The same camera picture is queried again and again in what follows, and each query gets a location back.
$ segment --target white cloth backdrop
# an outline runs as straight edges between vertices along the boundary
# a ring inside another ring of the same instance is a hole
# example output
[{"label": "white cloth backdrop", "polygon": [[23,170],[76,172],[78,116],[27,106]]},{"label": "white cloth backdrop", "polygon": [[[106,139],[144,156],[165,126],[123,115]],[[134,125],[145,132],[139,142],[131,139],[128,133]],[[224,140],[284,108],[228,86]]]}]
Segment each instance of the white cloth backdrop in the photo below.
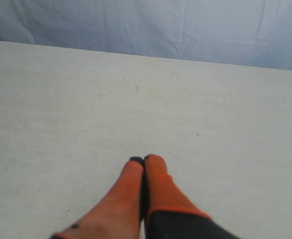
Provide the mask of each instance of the white cloth backdrop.
[{"label": "white cloth backdrop", "polygon": [[0,0],[0,40],[292,70],[292,0]]}]

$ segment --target white table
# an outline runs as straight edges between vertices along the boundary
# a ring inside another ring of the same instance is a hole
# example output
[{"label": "white table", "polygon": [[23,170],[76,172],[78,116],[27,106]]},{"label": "white table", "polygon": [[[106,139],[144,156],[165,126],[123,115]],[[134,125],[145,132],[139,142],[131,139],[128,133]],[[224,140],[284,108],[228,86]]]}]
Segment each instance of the white table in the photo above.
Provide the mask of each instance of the white table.
[{"label": "white table", "polygon": [[292,71],[0,42],[0,238],[48,237],[133,155],[247,239],[292,239]]}]

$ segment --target white surface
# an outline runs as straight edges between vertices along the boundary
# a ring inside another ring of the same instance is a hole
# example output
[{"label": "white surface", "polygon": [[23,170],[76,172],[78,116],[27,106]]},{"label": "white surface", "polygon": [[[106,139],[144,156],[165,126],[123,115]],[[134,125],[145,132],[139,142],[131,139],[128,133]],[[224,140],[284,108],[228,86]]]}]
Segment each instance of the white surface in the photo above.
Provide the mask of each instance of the white surface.
[{"label": "white surface", "polygon": [[0,40],[292,70],[292,0],[0,0]]},{"label": "white surface", "polygon": [[292,71],[0,42],[0,238],[45,238],[132,155],[247,239],[292,239]]}]

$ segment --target tabletop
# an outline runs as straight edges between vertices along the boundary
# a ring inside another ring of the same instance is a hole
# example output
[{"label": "tabletop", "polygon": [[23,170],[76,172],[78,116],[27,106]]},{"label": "tabletop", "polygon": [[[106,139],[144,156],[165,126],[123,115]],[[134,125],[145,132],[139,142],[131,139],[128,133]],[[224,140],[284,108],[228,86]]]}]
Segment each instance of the tabletop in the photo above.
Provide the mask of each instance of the tabletop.
[{"label": "tabletop", "polygon": [[292,238],[292,71],[0,42],[0,238],[62,230],[149,153],[225,229]]}]

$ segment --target small dark speck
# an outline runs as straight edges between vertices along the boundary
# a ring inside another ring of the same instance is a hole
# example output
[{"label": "small dark speck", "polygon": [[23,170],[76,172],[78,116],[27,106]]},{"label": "small dark speck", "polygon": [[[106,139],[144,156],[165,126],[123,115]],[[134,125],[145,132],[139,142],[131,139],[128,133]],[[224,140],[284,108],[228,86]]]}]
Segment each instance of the small dark speck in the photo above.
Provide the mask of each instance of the small dark speck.
[{"label": "small dark speck", "polygon": [[74,229],[79,228],[79,227],[80,227],[80,225],[78,225],[78,224],[73,224],[73,225],[71,226],[71,228],[74,228]]}]

